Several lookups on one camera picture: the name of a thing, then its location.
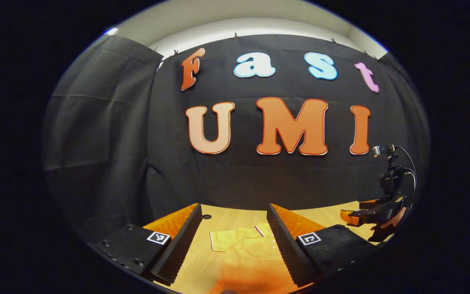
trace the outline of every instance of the wooden table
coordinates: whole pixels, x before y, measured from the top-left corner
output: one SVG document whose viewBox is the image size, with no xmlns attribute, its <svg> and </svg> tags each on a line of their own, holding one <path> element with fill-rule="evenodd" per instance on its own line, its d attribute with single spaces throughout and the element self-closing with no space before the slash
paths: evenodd
<svg viewBox="0 0 470 294">
<path fill-rule="evenodd" d="M 253 227 L 259 222 L 265 222 L 265 210 L 242 210 L 201 205 L 203 214 L 210 214 L 211 219 L 203 219 L 195 233 L 188 254 L 179 270 L 175 282 L 170 286 L 159 285 L 184 294 L 204 294 L 215 286 L 222 259 L 226 253 L 211 250 L 209 233 L 215 231 L 228 231 L 237 227 Z M 332 225 L 345 225 L 340 218 L 340 210 L 358 209 L 358 201 L 340 205 L 292 210 L 293 212 L 315 221 L 324 227 Z M 373 232 L 373 224 L 360 227 L 347 226 L 352 232 L 367 240 Z"/>
</svg>

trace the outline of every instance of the black cable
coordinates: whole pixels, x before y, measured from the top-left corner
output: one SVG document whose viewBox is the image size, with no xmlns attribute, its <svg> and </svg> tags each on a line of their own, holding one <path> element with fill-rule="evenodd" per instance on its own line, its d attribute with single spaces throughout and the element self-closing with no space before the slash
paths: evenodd
<svg viewBox="0 0 470 294">
<path fill-rule="evenodd" d="M 411 161 L 411 164 L 412 164 L 412 173 L 415 175 L 415 183 L 416 183 L 416 167 L 415 167 L 415 164 L 412 162 L 412 159 L 411 159 L 411 156 L 409 156 L 409 153 L 407 153 L 407 151 L 405 151 L 405 149 L 403 147 L 400 147 L 400 146 L 396 146 L 396 148 L 400 148 L 402 151 L 405 152 L 405 154 L 407 155 L 407 157 L 409 158 L 409 160 Z"/>
</svg>

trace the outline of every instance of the pink letter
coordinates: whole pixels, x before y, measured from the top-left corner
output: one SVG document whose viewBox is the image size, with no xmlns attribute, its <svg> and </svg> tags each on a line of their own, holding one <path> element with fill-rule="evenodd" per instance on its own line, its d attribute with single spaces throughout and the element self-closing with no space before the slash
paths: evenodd
<svg viewBox="0 0 470 294">
<path fill-rule="evenodd" d="M 371 76 L 373 75 L 373 72 L 367 69 L 366 65 L 364 65 L 362 62 L 357 63 L 355 67 L 358 68 L 360 72 L 362 73 L 362 76 L 364 77 L 366 85 L 369 87 L 369 89 L 375 93 L 378 93 L 380 89 L 377 85 L 375 85 L 375 83 L 373 82 L 373 79 L 371 78 Z"/>
</svg>

